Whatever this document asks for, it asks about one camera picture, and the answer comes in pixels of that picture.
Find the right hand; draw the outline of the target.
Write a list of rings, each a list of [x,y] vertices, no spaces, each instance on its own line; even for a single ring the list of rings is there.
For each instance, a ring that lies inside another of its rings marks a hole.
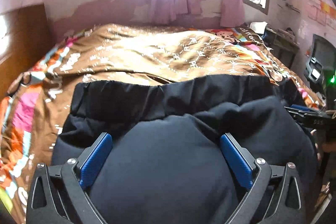
[[[327,140],[326,131],[313,129],[310,134],[315,141],[318,161],[322,161],[326,153],[335,152],[335,139]]]

